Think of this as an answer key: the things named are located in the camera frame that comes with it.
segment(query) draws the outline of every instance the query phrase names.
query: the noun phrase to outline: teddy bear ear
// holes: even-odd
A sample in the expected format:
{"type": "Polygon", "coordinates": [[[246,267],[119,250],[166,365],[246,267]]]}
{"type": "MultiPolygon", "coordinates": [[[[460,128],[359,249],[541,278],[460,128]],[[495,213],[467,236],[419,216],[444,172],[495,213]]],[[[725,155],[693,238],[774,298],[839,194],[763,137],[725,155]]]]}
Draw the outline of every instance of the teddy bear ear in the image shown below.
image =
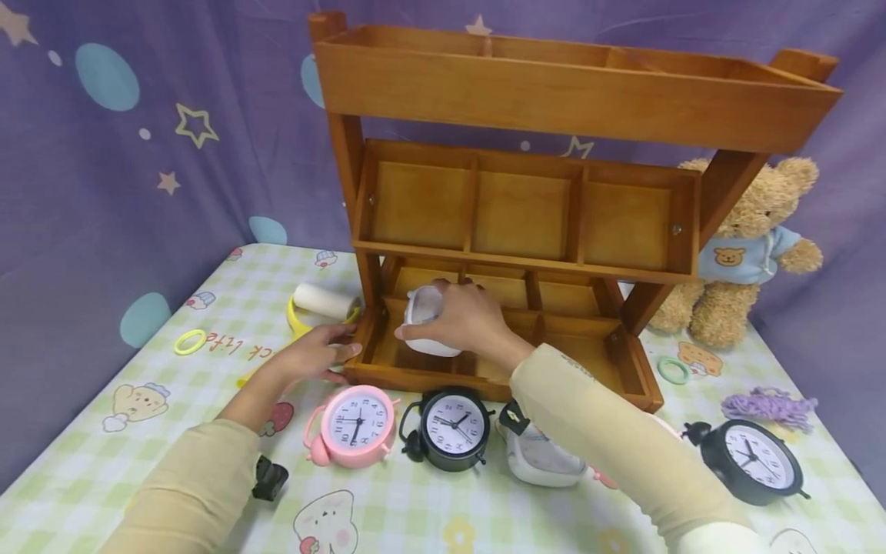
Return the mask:
{"type": "Polygon", "coordinates": [[[775,166],[775,170],[793,184],[801,196],[809,192],[819,178],[819,167],[812,158],[786,158],[775,166]]]}
{"type": "Polygon", "coordinates": [[[706,158],[695,158],[694,160],[684,161],[680,164],[680,169],[694,169],[695,171],[704,172],[708,168],[711,161],[706,158]]]}

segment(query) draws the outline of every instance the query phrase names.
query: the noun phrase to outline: wooden shelf compartment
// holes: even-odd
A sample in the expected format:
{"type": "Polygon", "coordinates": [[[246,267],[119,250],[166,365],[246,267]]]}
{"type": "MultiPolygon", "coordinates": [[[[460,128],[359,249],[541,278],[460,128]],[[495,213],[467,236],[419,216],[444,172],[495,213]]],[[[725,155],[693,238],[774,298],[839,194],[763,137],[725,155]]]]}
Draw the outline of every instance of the wooden shelf compartment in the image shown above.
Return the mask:
{"type": "Polygon", "coordinates": [[[694,280],[701,174],[369,140],[353,244],[381,254],[694,280]]]}
{"type": "Polygon", "coordinates": [[[471,277],[502,303],[505,322],[524,339],[560,349],[642,410],[661,406],[639,340],[615,317],[622,299],[614,282],[399,256],[387,257],[381,274],[385,305],[370,308],[361,320],[357,340],[364,349],[346,364],[353,383],[415,392],[459,385],[486,400],[507,401],[508,380],[488,360],[472,353],[455,358],[425,355],[393,336],[403,323],[409,290],[438,277],[453,282],[471,277]]]}
{"type": "Polygon", "coordinates": [[[798,150],[841,96],[745,59],[600,44],[364,26],[314,49],[333,113],[745,152],[798,150]]]}

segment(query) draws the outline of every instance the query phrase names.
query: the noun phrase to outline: hand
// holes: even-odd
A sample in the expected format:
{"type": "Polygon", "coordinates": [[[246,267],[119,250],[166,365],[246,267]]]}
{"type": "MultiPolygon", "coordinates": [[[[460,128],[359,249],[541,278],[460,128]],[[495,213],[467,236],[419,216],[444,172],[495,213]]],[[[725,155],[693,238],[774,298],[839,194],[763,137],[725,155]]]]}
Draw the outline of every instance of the hand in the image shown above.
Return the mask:
{"type": "Polygon", "coordinates": [[[273,371],[286,382],[285,393],[308,378],[324,378],[344,383],[345,377],[330,371],[334,363],[343,363],[358,355],[362,346],[348,336],[356,325],[318,325],[288,347],[277,352],[260,371],[273,371]]]}
{"type": "Polygon", "coordinates": [[[532,353],[532,345],[508,328],[498,302],[483,287],[470,279],[460,285],[446,279],[432,284],[443,294],[442,313],[426,324],[401,326],[394,332],[398,339],[436,340],[482,355],[508,372],[532,353]]]}

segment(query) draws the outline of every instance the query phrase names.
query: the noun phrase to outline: purple backdrop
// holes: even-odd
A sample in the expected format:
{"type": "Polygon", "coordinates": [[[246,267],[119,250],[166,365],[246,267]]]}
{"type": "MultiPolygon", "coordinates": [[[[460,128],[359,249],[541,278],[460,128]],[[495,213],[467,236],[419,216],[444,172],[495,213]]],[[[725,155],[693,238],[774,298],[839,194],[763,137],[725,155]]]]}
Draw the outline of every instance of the purple backdrop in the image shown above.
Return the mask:
{"type": "MultiPolygon", "coordinates": [[[[352,24],[464,30],[482,14],[498,35],[761,61],[783,46],[840,57],[831,83],[845,97],[803,152],[819,162],[820,183],[789,222],[828,265],[779,275],[754,317],[886,498],[886,480],[874,481],[886,431],[873,423],[886,415],[874,396],[886,384],[874,364],[884,298],[866,278],[883,268],[886,246],[886,166],[875,161],[886,142],[882,2],[4,3],[0,420],[15,425],[0,431],[0,490],[231,249],[254,240],[349,249],[306,25],[310,12],[341,9],[352,24]],[[136,302],[148,293],[158,294],[136,302]]],[[[557,154],[571,142],[397,121],[365,129],[557,154]]],[[[579,140],[595,142],[590,156],[601,159],[675,164],[707,153],[579,140]]]]}

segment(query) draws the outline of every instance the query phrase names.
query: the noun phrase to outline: checkered tablecloth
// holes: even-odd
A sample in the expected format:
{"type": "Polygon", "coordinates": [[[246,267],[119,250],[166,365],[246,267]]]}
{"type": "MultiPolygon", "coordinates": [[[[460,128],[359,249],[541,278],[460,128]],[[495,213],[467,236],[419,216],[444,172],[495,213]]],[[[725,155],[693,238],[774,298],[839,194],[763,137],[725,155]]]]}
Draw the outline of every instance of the checkered tablecloth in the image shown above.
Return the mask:
{"type": "MultiPolygon", "coordinates": [[[[237,379],[288,342],[284,307],[302,281],[360,291],[351,254],[250,245],[223,262],[195,292],[195,302],[180,308],[0,497],[0,552],[95,551],[181,432],[212,418],[237,391],[237,379]],[[207,331],[211,340],[193,355],[174,354],[176,340],[192,329],[207,331]],[[165,411],[121,428],[112,421],[114,393],[121,386],[147,386],[138,390],[148,395],[159,391],[152,398],[165,399],[165,411]]],[[[649,332],[642,340],[653,366],[662,355],[676,356],[680,342],[691,345],[686,336],[649,332]]],[[[685,386],[660,381],[662,419],[676,428],[696,420],[718,424],[724,419],[719,409],[723,398],[747,394],[754,386],[798,394],[755,332],[735,351],[717,356],[722,362],[719,377],[694,376],[685,386]]],[[[359,535],[357,552],[665,551],[635,505],[590,477],[569,489],[517,481],[507,467],[504,442],[495,435],[488,464],[462,473],[408,461],[399,440],[388,459],[364,470],[316,467],[305,459],[301,433],[307,415],[332,390],[331,385],[312,383],[283,399],[295,416],[287,427],[263,438],[262,447],[290,470],[289,483],[276,503],[249,503],[225,551],[298,552],[296,516],[312,501],[335,494],[353,507],[349,517],[359,535]]],[[[417,397],[391,395],[403,399],[401,407],[417,397]]],[[[813,423],[811,435],[778,431],[804,468],[805,490],[812,500],[797,497],[767,508],[749,507],[754,523],[761,534],[775,539],[773,552],[886,552],[882,507],[821,422],[814,417],[813,423]]]]}

